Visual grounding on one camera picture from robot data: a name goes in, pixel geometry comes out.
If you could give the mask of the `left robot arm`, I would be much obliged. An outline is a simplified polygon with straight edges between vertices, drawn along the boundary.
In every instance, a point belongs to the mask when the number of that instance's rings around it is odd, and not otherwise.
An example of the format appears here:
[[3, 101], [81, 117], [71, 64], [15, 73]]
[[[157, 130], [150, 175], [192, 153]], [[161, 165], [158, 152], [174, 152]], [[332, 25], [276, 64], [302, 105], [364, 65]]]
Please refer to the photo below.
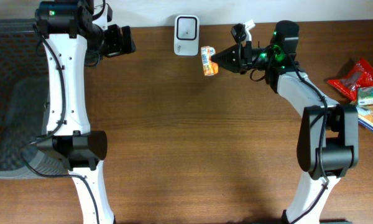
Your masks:
[[34, 32], [44, 45], [49, 75], [46, 133], [34, 144], [60, 162], [75, 184], [83, 223], [116, 221], [103, 177], [108, 151], [104, 131], [93, 131], [85, 101], [85, 67], [103, 58], [136, 51], [129, 26], [112, 24], [104, 2], [42, 1], [35, 11]]

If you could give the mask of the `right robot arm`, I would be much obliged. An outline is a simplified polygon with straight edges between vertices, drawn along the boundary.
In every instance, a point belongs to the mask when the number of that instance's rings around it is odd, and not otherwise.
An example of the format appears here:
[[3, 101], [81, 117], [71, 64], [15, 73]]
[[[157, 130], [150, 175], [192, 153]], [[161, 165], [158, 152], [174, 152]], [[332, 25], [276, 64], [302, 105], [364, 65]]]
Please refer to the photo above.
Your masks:
[[263, 80], [301, 116], [297, 160], [302, 170], [296, 194], [280, 223], [319, 223], [323, 207], [336, 184], [359, 160], [358, 112], [326, 96], [295, 60], [299, 26], [276, 23], [270, 44], [252, 46], [253, 21], [231, 29], [235, 45], [211, 60], [233, 73], [263, 71]]

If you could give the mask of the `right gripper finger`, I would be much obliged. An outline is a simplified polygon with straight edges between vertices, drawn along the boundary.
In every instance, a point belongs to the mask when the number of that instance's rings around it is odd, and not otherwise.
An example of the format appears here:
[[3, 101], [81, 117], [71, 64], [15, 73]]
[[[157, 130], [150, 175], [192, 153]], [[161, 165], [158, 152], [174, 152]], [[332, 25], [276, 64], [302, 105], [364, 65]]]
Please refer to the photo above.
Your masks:
[[231, 35], [232, 35], [235, 43], [237, 43], [237, 44], [245, 41], [245, 39], [247, 37], [245, 25], [241, 24], [241, 23], [238, 23], [238, 24], [234, 25], [231, 28]]
[[242, 73], [241, 49], [241, 44], [235, 44], [222, 52], [214, 54], [211, 57], [211, 61], [230, 72]]

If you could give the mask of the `orange tissue pack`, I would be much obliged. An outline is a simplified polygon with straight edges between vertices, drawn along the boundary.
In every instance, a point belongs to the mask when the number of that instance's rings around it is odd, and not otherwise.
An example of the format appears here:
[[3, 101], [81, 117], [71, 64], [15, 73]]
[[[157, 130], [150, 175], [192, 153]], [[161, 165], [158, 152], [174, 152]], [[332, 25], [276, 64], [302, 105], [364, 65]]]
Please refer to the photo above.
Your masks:
[[218, 73], [218, 64], [211, 60], [211, 57], [216, 53], [214, 47], [204, 46], [200, 49], [201, 60], [203, 64], [203, 73], [205, 76], [213, 76]]

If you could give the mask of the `teal tissue pack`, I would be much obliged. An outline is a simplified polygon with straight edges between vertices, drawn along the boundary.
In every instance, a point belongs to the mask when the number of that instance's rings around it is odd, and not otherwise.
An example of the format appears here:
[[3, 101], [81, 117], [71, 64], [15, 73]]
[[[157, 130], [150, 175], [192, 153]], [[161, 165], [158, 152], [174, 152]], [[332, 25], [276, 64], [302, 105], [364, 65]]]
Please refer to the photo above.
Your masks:
[[359, 88], [357, 91], [358, 105], [373, 105], [373, 87]]

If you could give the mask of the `red candy bag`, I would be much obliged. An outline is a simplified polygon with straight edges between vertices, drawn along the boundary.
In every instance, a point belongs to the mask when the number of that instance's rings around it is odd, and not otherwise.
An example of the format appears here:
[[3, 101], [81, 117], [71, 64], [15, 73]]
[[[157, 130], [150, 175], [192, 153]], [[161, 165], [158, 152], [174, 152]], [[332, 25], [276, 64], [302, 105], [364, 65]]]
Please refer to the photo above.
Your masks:
[[346, 76], [326, 82], [351, 101], [356, 101], [359, 88], [373, 87], [373, 67], [365, 58], [361, 58]]

